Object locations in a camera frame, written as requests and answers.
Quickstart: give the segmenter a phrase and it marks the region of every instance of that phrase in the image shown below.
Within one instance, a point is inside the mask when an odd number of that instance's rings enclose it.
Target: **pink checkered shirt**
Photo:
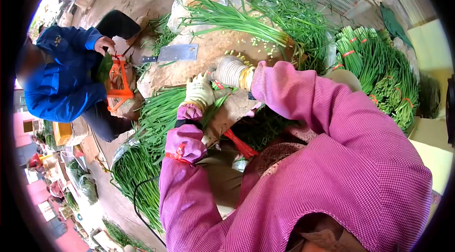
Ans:
[[[432,177],[389,116],[364,93],[284,61],[260,62],[252,93],[319,135],[253,183],[225,220],[202,167],[165,158],[159,188],[168,251],[284,251],[296,222],[312,212],[332,216],[369,251],[412,248],[429,215]],[[202,113],[186,105],[177,117]],[[195,162],[206,152],[202,135],[192,124],[170,130],[166,152],[185,143],[183,158]]]

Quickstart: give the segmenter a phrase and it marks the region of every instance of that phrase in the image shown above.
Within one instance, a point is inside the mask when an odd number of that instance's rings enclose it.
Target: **black pants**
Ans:
[[[129,39],[141,30],[141,27],[130,17],[118,10],[107,13],[99,22],[96,29],[106,37],[112,39],[114,36]],[[98,61],[101,62],[103,56],[99,54]],[[98,66],[91,70],[92,77],[97,73]],[[87,109],[82,114],[86,123],[100,138],[107,142],[116,139],[120,134],[132,129],[129,119],[112,116],[107,109],[107,101],[99,101],[94,106]]]

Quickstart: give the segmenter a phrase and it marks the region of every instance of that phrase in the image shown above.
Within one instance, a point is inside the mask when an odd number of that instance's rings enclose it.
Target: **knife handle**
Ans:
[[[157,56],[141,56],[141,64],[146,64],[149,62],[157,62],[158,57]]]

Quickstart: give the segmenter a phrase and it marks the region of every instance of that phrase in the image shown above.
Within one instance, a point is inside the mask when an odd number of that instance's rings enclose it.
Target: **window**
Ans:
[[[28,112],[24,90],[14,90],[14,112]]]
[[[26,172],[27,180],[29,181],[29,184],[38,180],[38,173],[36,173],[34,171],[29,171],[27,168],[24,170]]]
[[[31,132],[33,131],[33,121],[22,122],[24,125],[24,132]]]
[[[44,219],[46,221],[49,221],[49,220],[53,219],[54,217],[56,217],[54,210],[52,209],[52,207],[50,207],[50,204],[48,201],[45,201],[44,203],[39,204],[38,207],[40,208],[41,213],[44,215]]]

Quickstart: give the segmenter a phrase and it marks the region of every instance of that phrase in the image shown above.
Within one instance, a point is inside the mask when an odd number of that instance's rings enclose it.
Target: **pink checkered sleeve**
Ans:
[[[178,109],[177,118],[200,120],[202,112],[195,105],[183,105]],[[182,157],[194,163],[207,150],[202,137],[202,131],[193,124],[169,130],[166,152],[175,153],[184,143]],[[166,231],[168,251],[217,250],[224,241],[219,227],[221,216],[202,167],[164,158],[159,190],[160,220]]]
[[[283,117],[305,120],[317,134],[326,133],[357,153],[423,164],[396,123],[367,95],[318,77],[313,70],[297,71],[285,61],[274,67],[260,62],[254,73],[252,94]]]

